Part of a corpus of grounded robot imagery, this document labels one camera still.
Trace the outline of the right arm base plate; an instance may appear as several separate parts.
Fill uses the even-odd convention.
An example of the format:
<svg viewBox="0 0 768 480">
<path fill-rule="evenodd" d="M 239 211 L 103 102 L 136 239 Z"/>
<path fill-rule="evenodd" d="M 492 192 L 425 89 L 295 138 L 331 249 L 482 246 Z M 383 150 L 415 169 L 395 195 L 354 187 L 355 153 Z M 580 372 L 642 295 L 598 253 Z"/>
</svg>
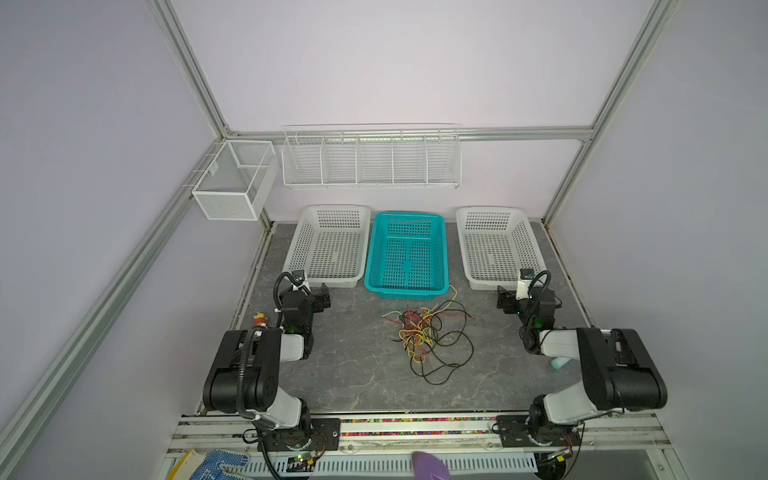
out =
<svg viewBox="0 0 768 480">
<path fill-rule="evenodd" d="M 545 424 L 535 429 L 528 415 L 499 415 L 491 427 L 505 448 L 577 447 L 581 436 L 577 426 Z"/>
</svg>

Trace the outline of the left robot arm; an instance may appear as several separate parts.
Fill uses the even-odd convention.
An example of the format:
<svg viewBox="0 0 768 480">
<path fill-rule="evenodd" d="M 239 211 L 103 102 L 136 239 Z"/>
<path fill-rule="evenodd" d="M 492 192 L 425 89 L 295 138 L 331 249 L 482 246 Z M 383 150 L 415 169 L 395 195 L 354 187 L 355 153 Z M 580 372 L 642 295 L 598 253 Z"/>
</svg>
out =
<svg viewBox="0 0 768 480">
<path fill-rule="evenodd" d="M 279 386 L 284 363 L 306 360 L 314 346 L 314 315 L 331 306 L 329 289 L 311 290 L 302 270 L 281 273 L 273 285 L 276 323 L 257 321 L 224 333 L 203 386 L 208 411 L 237 414 L 273 451 L 309 447 L 320 438 L 305 400 Z"/>
</svg>

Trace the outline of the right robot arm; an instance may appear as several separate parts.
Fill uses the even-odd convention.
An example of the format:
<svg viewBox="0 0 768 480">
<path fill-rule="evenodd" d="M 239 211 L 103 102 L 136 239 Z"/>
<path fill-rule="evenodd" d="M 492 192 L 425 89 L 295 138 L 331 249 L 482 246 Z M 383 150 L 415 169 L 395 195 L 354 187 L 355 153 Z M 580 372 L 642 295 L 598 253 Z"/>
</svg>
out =
<svg viewBox="0 0 768 480">
<path fill-rule="evenodd" d="M 556 327 L 560 301 L 549 283 L 548 270 L 522 269 L 512 290 L 497 288 L 497 308 L 518 317 L 518 334 L 527 353 L 576 361 L 581 379 L 537 396 L 525 417 L 499 418 L 499 435 L 523 435 L 537 446 L 558 441 L 571 445 L 579 439 L 575 429 L 588 420 L 663 408 L 668 390 L 638 332 Z"/>
</svg>

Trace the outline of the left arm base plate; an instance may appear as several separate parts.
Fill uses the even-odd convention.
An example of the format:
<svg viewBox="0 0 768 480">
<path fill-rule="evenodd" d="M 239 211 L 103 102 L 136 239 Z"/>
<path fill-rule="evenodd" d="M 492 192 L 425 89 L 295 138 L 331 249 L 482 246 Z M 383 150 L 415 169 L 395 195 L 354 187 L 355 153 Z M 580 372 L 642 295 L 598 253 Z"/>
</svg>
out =
<svg viewBox="0 0 768 480">
<path fill-rule="evenodd" d="M 341 440 L 341 419 L 338 417 L 302 420 L 297 427 L 263 431 L 263 446 L 268 452 L 336 451 Z"/>
</svg>

